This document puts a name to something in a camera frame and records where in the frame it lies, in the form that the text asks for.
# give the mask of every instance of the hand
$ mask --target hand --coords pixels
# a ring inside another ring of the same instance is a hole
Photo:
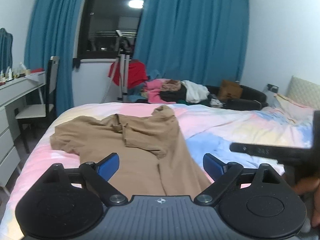
[[[314,192],[313,202],[314,209],[311,218],[311,226],[317,227],[320,224],[320,179],[316,177],[308,177],[301,179],[297,185],[292,188],[295,193],[302,195],[308,192]]]

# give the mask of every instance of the bed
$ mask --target bed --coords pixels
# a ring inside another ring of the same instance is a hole
[[[153,104],[90,104],[70,109],[63,113],[47,130],[31,153],[18,177],[0,225],[0,239],[18,240],[23,234],[15,219],[15,206],[28,189],[53,163],[62,163],[65,168],[76,168],[79,156],[51,149],[49,137],[58,124],[81,115],[103,119],[112,114],[150,116],[160,105]],[[201,167],[205,153],[211,153],[223,162],[236,161],[245,168],[258,168],[261,163],[271,164],[279,174],[282,165],[275,160],[232,153],[231,142],[256,143],[307,148],[311,146],[313,111],[292,100],[277,95],[275,107],[261,111],[233,111],[206,106],[170,105],[179,121],[189,152]]]

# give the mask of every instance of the vanity table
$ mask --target vanity table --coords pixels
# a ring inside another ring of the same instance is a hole
[[[5,186],[16,168],[20,172],[20,168],[18,167],[20,157],[13,144],[5,107],[36,89],[39,90],[40,100],[43,104],[39,88],[44,86],[45,83],[45,72],[38,72],[14,79],[0,86],[0,187],[8,195],[10,193]]]

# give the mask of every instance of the black leather armchair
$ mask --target black leather armchair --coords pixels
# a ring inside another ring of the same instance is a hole
[[[220,87],[206,86],[211,94],[218,95]],[[240,85],[243,89],[241,98],[231,98],[224,105],[224,109],[237,111],[261,110],[268,106],[267,96],[250,87]]]

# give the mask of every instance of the headboard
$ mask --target headboard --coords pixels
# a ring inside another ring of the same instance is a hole
[[[286,96],[298,104],[320,109],[320,85],[293,76]]]

